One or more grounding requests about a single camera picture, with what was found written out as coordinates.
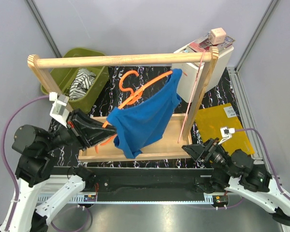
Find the striped white tank top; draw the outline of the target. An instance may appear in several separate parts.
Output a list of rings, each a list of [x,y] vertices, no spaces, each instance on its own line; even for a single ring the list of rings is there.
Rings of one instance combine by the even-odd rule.
[[[95,79],[95,73],[86,68],[80,68],[69,89],[70,100],[77,100],[85,96]]]

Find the pink wire hanger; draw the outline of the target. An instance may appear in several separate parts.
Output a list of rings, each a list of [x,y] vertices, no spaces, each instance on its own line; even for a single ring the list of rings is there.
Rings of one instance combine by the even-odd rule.
[[[180,139],[181,139],[182,134],[183,134],[184,126],[185,126],[185,123],[186,123],[187,118],[188,118],[189,108],[190,108],[190,105],[191,105],[191,102],[192,102],[192,98],[193,98],[193,96],[194,96],[195,88],[196,88],[196,86],[197,86],[197,80],[198,80],[198,77],[199,77],[199,72],[200,72],[201,64],[202,64],[202,62],[203,62],[204,54],[205,54],[205,50],[203,51],[202,56],[201,56],[200,64],[199,64],[199,67],[198,67],[198,71],[197,71],[197,73],[196,73],[196,77],[195,77],[194,85],[193,85],[193,88],[192,88],[192,91],[191,91],[191,95],[190,95],[190,98],[189,98],[189,102],[188,102],[187,110],[186,110],[186,113],[185,113],[185,117],[184,117],[184,120],[183,120],[183,124],[182,124],[182,127],[181,127],[181,131],[180,131],[180,134],[179,134],[179,137],[178,137],[177,143],[180,142]]]

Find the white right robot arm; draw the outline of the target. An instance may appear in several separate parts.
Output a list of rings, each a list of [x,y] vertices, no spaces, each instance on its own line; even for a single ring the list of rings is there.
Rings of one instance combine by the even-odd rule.
[[[203,144],[183,145],[182,149],[194,160],[213,168],[211,177],[195,179],[195,186],[205,193],[233,192],[257,204],[280,224],[290,226],[290,196],[279,191],[279,185],[265,166],[241,149],[229,154],[218,139]]]

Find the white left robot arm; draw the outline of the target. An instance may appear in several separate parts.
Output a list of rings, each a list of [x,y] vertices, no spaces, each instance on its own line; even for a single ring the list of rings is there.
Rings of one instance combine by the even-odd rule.
[[[0,232],[45,232],[57,213],[81,191],[95,187],[95,174],[84,166],[76,167],[72,176],[51,198],[37,205],[42,188],[55,166],[51,152],[76,145],[80,150],[94,147],[116,134],[114,126],[90,118],[80,109],[64,117],[54,131],[23,125],[14,134],[12,148],[21,156],[16,171],[13,199]]]

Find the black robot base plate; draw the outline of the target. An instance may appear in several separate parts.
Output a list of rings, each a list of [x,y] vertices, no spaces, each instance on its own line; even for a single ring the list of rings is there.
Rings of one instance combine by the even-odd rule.
[[[198,203],[214,193],[209,180],[213,169],[77,167],[85,192],[97,190],[99,203]]]

